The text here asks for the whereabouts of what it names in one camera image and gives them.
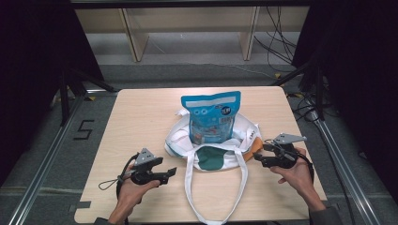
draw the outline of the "hand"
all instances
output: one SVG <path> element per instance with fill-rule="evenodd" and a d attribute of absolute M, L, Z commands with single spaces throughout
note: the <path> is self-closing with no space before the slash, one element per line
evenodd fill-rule
<path fill-rule="evenodd" d="M 130 171 L 131 168 L 132 165 L 127 168 L 127 171 Z M 120 188 L 116 208 L 108 219 L 108 222 L 112 224 L 123 224 L 123 221 L 132 213 L 134 206 L 141 203 L 144 194 L 161 184 L 159 180 L 154 180 L 145 185 L 138 186 L 131 181 L 129 176 L 125 176 L 123 179 L 124 182 Z"/>
<path fill-rule="evenodd" d="M 302 155 L 306 155 L 306 150 L 303 148 L 296 148 Z M 278 183 L 283 184 L 287 182 L 293 187 L 298 194 L 308 204 L 310 211 L 320 211 L 326 209 L 325 205 L 316 193 L 313 185 L 313 180 L 310 176 L 310 170 L 308 169 L 307 162 L 301 157 L 298 158 L 296 165 L 290 169 L 284 169 L 281 167 L 271 167 L 270 170 L 273 173 L 280 174 L 281 178 Z"/>

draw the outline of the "aluminum rail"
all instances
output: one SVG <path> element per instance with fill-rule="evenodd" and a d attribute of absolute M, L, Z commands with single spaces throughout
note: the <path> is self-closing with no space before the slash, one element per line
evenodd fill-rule
<path fill-rule="evenodd" d="M 312 112 L 313 119 L 318 118 L 316 112 Z M 357 178 L 355 178 L 351 169 L 349 168 L 346 160 L 342 152 L 340 151 L 339 146 L 334 141 L 333 136 L 331 135 L 329 128 L 325 121 L 316 120 L 315 123 L 319 126 L 322 133 L 325 136 L 326 142 L 328 144 L 330 154 L 336 163 L 337 170 L 341 175 L 345 185 L 347 186 L 351 196 L 360 210 L 360 214 L 362 215 L 363 220 L 368 225 L 381 224 L 379 218 L 377 217 L 375 210 L 373 209 L 371 203 L 369 202 L 366 194 L 360 187 Z"/>
<path fill-rule="evenodd" d="M 27 188 L 26 192 L 24 193 L 21 201 L 19 202 L 18 206 L 15 208 L 11 219 L 9 221 L 9 225 L 18 225 L 23 224 L 26 220 L 26 217 L 32 208 L 32 205 L 38 196 L 40 191 L 40 187 L 46 178 L 49 170 L 51 169 L 54 159 L 57 156 L 59 149 L 64 141 L 65 134 L 68 132 L 70 127 L 70 122 L 72 121 L 74 115 L 76 114 L 79 107 L 82 105 L 84 101 L 84 97 L 77 97 L 75 98 L 75 102 L 71 108 L 71 114 L 67 122 L 63 127 L 61 127 L 54 140 L 52 145 L 49 148 L 45 158 L 41 162 L 38 171 L 36 172 L 35 177 L 33 178 L 32 182 L 30 183 L 29 187 Z"/>

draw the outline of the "plastic packaging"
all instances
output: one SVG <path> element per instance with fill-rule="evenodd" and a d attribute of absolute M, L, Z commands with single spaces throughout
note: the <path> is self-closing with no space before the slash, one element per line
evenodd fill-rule
<path fill-rule="evenodd" d="M 190 112 L 192 143 L 223 143 L 231 139 L 235 115 L 240 107 L 239 91 L 183 96 L 181 104 Z"/>

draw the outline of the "black curtain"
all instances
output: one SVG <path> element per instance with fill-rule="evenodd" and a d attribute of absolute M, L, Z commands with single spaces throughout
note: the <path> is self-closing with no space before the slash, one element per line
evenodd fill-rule
<path fill-rule="evenodd" d="M 398 2 L 362 0 L 350 5 L 349 19 L 336 34 L 322 64 L 334 104 L 398 203 Z M 330 8 L 310 9 L 298 42 L 295 66 L 309 60 L 329 23 Z"/>
<path fill-rule="evenodd" d="M 0 1 L 0 184 L 29 149 L 67 68 L 103 80 L 74 10 Z"/>

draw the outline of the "bag handle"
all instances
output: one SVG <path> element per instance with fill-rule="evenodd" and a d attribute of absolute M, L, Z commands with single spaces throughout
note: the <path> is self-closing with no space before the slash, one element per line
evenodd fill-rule
<path fill-rule="evenodd" d="M 246 165 L 245 160 L 243 159 L 241 150 L 237 147 L 235 147 L 234 152 L 235 152 L 235 156 L 237 157 L 237 162 L 240 166 L 240 169 L 242 171 L 242 180 L 240 182 L 240 188 L 239 188 L 239 192 L 237 194 L 237 199 L 235 201 L 235 205 L 232 208 L 231 212 L 229 213 L 229 215 L 225 218 L 225 220 L 223 221 L 216 221 L 216 220 L 206 220 L 204 217 L 202 217 L 202 215 L 200 215 L 200 213 L 198 211 L 196 211 L 195 207 L 193 206 L 193 200 L 192 200 L 192 194 L 191 194 L 191 181 L 192 181 L 192 175 L 193 175 L 193 161 L 195 159 L 195 155 L 196 155 L 196 150 L 195 151 L 190 151 L 187 157 L 187 170 L 185 173 L 185 192 L 187 194 L 187 198 L 188 198 L 188 202 L 191 205 L 191 208 L 193 209 L 193 212 L 195 213 L 195 215 L 198 217 L 198 219 L 205 223 L 205 224 L 209 224 L 209 225 L 222 225 L 224 224 L 228 218 L 231 217 L 231 215 L 234 213 L 237 204 L 240 201 L 240 198 L 242 197 L 243 194 L 243 190 L 246 186 L 246 181 L 248 179 L 248 168 Z"/>

